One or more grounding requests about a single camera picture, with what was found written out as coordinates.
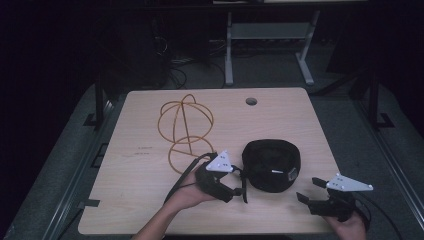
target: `human hand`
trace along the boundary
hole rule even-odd
[[[191,171],[183,180],[180,188],[165,203],[176,211],[191,208],[201,202],[215,200],[215,197],[204,193],[196,184],[195,172],[200,166]]]
[[[322,218],[330,224],[334,232],[341,240],[365,240],[366,230],[361,216],[357,212],[353,212],[352,216],[345,222],[339,222],[337,217]]]

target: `table top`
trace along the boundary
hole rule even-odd
[[[282,234],[331,231],[319,216],[312,216],[297,201],[296,192],[326,200],[326,190],[312,177],[329,180],[339,171],[306,91],[302,88],[136,91],[128,94],[79,224],[82,234],[134,234],[156,213],[180,177],[169,162],[173,145],[165,137],[186,134],[183,114],[161,107],[195,97],[197,108],[185,107],[190,135],[203,136],[218,153],[227,150],[233,165],[242,168],[241,153],[258,139],[283,139],[299,148],[301,170],[295,183],[282,193],[266,193],[247,184],[248,204],[241,197],[229,203],[204,202],[180,212],[167,234]],[[255,99],[249,105],[246,99]],[[213,114],[213,119],[205,117]],[[191,145],[194,154],[211,151],[206,141]],[[175,148],[187,150],[188,144]],[[195,157],[171,152],[171,162],[184,171]],[[237,174],[222,179],[240,187]]]

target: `white plastic piece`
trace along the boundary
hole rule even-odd
[[[340,173],[327,183],[327,188],[342,192],[355,192],[355,191],[372,191],[374,190],[372,185],[365,184],[345,177]]]
[[[233,167],[231,167],[227,150],[222,151],[218,157],[212,160],[206,166],[206,170],[215,172],[233,172]]]

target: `desk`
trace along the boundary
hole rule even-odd
[[[167,234],[331,231],[296,198],[298,191],[311,199],[326,199],[326,191],[314,186],[311,178],[330,179],[339,171],[306,91],[257,88],[129,93],[89,197],[100,204],[85,208],[79,224],[82,234],[134,234],[161,207],[180,175],[168,163],[172,144],[158,131],[160,109],[186,94],[213,113],[214,124],[205,138],[216,151],[228,150],[232,164],[242,167],[241,153],[252,140],[284,139],[299,148],[302,167],[296,182],[283,193],[262,192],[248,183],[248,204],[241,197],[229,203],[202,203],[180,212]],[[246,104],[248,98],[257,104]],[[189,118],[191,131],[203,129],[201,118]],[[210,151],[202,144],[194,149],[199,155]],[[174,164],[184,170],[193,159],[185,157]],[[222,180],[231,188],[241,186],[235,174]]]

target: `black hat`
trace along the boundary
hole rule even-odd
[[[299,149],[290,142],[262,139],[249,142],[242,153],[243,174],[257,189],[278,193],[288,189],[300,171]]]

